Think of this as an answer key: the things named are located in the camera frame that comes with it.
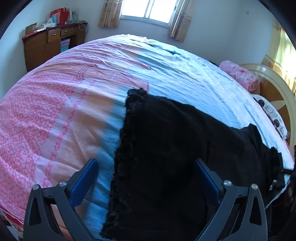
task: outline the black clothing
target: black clothing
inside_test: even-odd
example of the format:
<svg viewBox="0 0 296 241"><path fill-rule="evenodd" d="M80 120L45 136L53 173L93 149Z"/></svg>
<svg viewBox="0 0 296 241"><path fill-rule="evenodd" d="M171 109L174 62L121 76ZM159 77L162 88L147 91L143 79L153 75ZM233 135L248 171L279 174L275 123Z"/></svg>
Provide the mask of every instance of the black clothing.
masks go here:
<svg viewBox="0 0 296 241"><path fill-rule="evenodd" d="M120 138L101 231L106 238L194 240L207 216L193 178L197 158L222 180L246 187L256 183L265 204L285 186L278 174L281 155L262 143L256 126L231 128L191 105L143 89L128 91Z"/></svg>

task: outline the desk drawer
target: desk drawer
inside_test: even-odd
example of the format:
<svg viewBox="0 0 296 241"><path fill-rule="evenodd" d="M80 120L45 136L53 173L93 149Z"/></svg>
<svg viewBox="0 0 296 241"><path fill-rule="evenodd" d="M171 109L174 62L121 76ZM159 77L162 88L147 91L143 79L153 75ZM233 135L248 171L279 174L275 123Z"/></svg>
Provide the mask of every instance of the desk drawer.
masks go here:
<svg viewBox="0 0 296 241"><path fill-rule="evenodd" d="M29 38L24 43L24 49L29 50L31 48L35 48L37 46L41 46L47 43L47 33L43 32L40 34L36 34L35 36Z"/></svg>
<svg viewBox="0 0 296 241"><path fill-rule="evenodd" d="M60 36L61 36L61 29L60 28L48 31L48 43L51 41L54 41L56 39L59 39Z"/></svg>
<svg viewBox="0 0 296 241"><path fill-rule="evenodd" d="M78 33L78 27L76 28L65 28L61 30L61 36L76 34Z"/></svg>

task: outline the curtain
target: curtain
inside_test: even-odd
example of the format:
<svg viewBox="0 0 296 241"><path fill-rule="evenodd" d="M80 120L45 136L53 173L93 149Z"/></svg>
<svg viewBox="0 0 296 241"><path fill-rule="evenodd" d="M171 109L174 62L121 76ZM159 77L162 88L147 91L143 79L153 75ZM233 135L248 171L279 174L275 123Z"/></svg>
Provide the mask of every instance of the curtain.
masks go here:
<svg viewBox="0 0 296 241"><path fill-rule="evenodd" d="M293 93L296 91L296 50L285 30L274 19L273 33L268 54L262 64L273 69L287 83Z"/></svg>
<svg viewBox="0 0 296 241"><path fill-rule="evenodd" d="M123 0L105 0L99 20L99 27L118 27L122 1Z"/></svg>
<svg viewBox="0 0 296 241"><path fill-rule="evenodd" d="M170 37L184 42L195 10L196 0L179 1L170 27Z"/></svg>

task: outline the wooden headboard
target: wooden headboard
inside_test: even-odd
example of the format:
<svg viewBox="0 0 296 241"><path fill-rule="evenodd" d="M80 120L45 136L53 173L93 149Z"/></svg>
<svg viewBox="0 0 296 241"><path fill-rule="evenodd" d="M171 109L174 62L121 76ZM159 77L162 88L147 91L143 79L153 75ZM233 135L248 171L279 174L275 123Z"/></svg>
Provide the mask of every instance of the wooden headboard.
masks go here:
<svg viewBox="0 0 296 241"><path fill-rule="evenodd" d="M260 79L260 95L267 99L281 115L290 137L287 139L292 156L296 145L296 98L285 81L269 67L261 64L241 64L257 74Z"/></svg>

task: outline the wrinkled sheet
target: wrinkled sheet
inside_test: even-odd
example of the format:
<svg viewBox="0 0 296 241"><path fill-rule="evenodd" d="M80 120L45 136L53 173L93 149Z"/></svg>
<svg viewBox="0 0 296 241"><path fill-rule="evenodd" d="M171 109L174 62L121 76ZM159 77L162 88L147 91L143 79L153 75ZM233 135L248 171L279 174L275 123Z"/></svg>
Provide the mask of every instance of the wrinkled sheet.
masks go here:
<svg viewBox="0 0 296 241"><path fill-rule="evenodd" d="M2 210L22 223L33 184L55 186L89 158L97 158L98 178L77 211L103 240L99 232L107 213L125 98L128 89L139 87L191 104L231 127L256 125L263 143L282 153L285 168L293 168L286 143L262 108L225 72L176 47L118 35L53 57L0 101Z"/></svg>

